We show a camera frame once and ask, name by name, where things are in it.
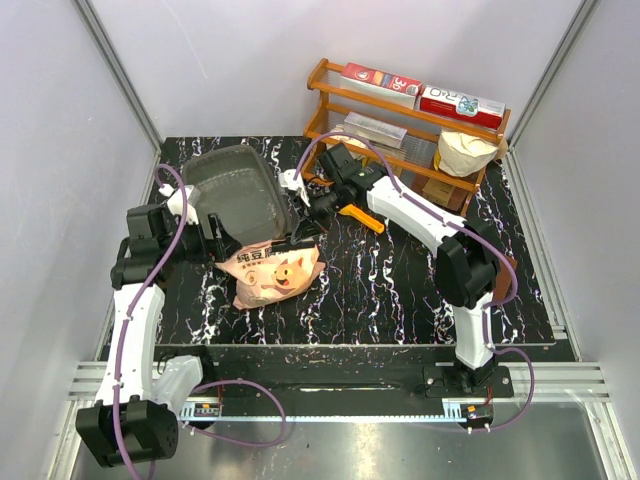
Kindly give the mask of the yellow plastic scoop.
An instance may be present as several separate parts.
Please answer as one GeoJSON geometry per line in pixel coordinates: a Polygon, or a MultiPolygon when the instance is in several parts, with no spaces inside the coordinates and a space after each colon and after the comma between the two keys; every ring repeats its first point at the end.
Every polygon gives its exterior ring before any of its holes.
{"type": "Polygon", "coordinates": [[[342,215],[342,216],[351,217],[351,218],[357,220],[362,225],[366,226],[367,228],[369,228],[370,230],[372,230],[376,234],[381,234],[381,233],[383,233],[385,231],[385,226],[384,226],[383,223],[379,222],[378,220],[376,220],[375,218],[373,218],[369,214],[365,213],[363,210],[361,210],[355,204],[348,204],[348,205],[342,207],[338,211],[338,213],[340,215],[342,215]]]}

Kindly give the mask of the pink cat litter bag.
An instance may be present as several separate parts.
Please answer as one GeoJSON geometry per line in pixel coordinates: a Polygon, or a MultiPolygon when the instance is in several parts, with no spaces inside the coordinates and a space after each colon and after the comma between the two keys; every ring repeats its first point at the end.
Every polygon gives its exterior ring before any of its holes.
{"type": "Polygon", "coordinates": [[[233,305],[254,309],[304,293],[325,268],[314,241],[308,247],[267,241],[242,247],[215,267],[236,279],[233,305]]]}

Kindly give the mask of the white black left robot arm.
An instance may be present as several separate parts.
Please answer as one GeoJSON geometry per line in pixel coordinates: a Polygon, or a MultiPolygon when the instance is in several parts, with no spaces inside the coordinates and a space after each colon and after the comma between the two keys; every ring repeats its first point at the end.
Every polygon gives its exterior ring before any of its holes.
{"type": "Polygon", "coordinates": [[[217,373],[199,351],[168,360],[153,375],[156,330],[172,269],[182,263],[226,260],[240,244],[215,213],[183,223],[166,205],[130,209],[110,278],[114,328],[103,380],[93,406],[79,410],[76,431],[103,468],[171,458],[178,420],[191,393],[213,390],[217,373]]]}

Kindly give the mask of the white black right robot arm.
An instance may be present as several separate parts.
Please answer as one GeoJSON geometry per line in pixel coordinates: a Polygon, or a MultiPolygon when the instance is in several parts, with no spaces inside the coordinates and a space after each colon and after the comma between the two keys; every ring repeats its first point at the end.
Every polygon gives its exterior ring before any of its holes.
{"type": "Polygon", "coordinates": [[[303,222],[319,230],[326,218],[360,202],[426,246],[435,257],[436,290],[452,308],[456,332],[454,365],[445,370],[443,383],[468,396],[480,394],[497,366],[488,320],[499,260],[482,239],[486,226],[418,196],[379,162],[364,166],[343,143],[326,150],[320,164],[331,183],[320,196],[307,193],[294,169],[278,175],[280,186],[300,199],[303,222]]]}

